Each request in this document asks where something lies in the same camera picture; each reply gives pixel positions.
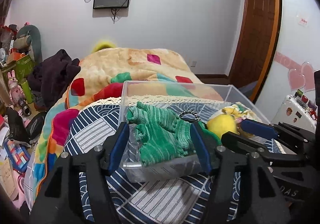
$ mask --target wooden door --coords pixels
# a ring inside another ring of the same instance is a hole
[[[259,79],[270,45],[275,0],[245,0],[236,54],[229,74],[237,88]]]

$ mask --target transparent plastic bin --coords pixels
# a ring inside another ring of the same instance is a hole
[[[206,114],[206,112],[210,109],[217,111],[235,102],[241,102],[250,108],[262,123],[270,123],[254,104],[233,85],[126,81],[122,90],[119,124],[128,122],[126,118],[128,108],[135,106],[137,101],[159,107],[166,107],[170,104],[169,108],[180,109],[176,113],[191,109],[198,112],[204,122],[209,119],[210,114]],[[132,132],[134,127],[135,125],[130,125],[130,137],[122,157],[123,169],[131,182],[175,179],[203,171],[197,155],[175,158],[147,167],[142,166],[139,161],[138,143]],[[261,137],[253,137],[252,139],[260,143],[265,142],[265,139]]]

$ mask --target black plastic bag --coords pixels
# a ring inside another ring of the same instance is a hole
[[[9,124],[9,136],[8,139],[15,143],[22,144],[27,147],[30,145],[30,134],[26,131],[22,117],[19,116],[18,112],[13,110],[11,107],[7,107],[8,124]]]
[[[40,137],[46,115],[47,112],[40,112],[39,114],[35,115],[34,118],[26,126],[26,130],[30,136],[31,144],[36,142]]]

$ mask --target magenta square patch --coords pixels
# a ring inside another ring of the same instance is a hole
[[[155,54],[147,54],[147,60],[148,60],[149,62],[153,62],[153,63],[156,63],[156,64],[161,65],[160,58],[159,58],[158,55],[155,55]]]

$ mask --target pink bunny toy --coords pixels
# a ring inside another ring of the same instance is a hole
[[[10,72],[8,72],[8,87],[9,87],[9,91],[10,91],[10,100],[11,102],[15,105],[15,106],[19,106],[18,105],[18,100],[20,98],[25,98],[24,96],[24,92],[21,88],[21,86],[18,85],[18,80],[16,79],[16,74],[13,71],[11,71],[12,75],[10,74]]]

